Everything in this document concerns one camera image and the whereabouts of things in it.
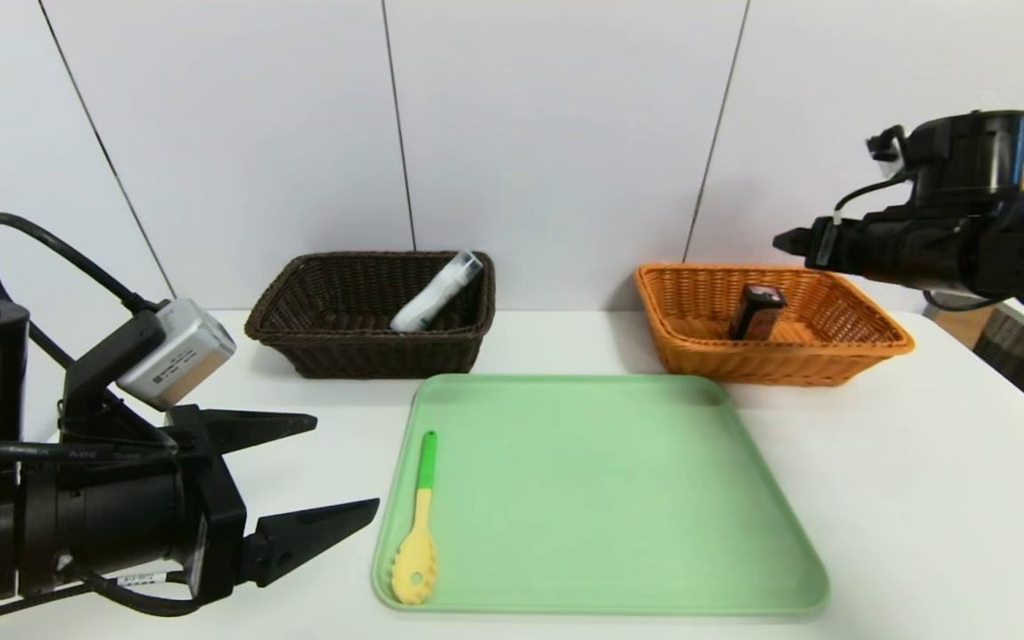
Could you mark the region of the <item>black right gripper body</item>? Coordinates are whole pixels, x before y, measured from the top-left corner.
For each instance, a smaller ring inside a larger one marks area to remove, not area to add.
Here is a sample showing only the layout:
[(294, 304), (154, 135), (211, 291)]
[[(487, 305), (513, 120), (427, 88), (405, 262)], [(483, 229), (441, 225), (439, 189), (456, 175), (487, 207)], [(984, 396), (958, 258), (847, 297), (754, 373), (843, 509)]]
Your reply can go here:
[(910, 289), (968, 289), (964, 216), (887, 208), (864, 218), (816, 219), (805, 266)]

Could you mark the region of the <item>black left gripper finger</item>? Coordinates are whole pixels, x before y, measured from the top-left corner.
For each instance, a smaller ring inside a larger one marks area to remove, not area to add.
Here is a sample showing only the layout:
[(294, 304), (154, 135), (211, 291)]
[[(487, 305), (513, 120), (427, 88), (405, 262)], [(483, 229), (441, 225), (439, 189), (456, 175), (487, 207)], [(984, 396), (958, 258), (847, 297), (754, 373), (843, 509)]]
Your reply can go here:
[(373, 522), (377, 498), (262, 517), (245, 536), (239, 582), (266, 588)]
[(312, 432), (317, 417), (304, 413), (200, 410), (212, 445), (225, 455)]

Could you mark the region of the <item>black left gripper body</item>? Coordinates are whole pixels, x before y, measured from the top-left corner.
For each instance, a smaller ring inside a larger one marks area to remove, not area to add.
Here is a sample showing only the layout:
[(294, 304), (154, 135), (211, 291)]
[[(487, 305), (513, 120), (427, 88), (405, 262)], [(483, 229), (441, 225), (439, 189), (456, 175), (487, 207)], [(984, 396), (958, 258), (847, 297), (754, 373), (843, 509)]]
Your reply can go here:
[(170, 459), (45, 463), (23, 469), (18, 592), (66, 582), (61, 556), (98, 574), (170, 560), (200, 604), (230, 596), (240, 566), (245, 505), (198, 406), (167, 413)]

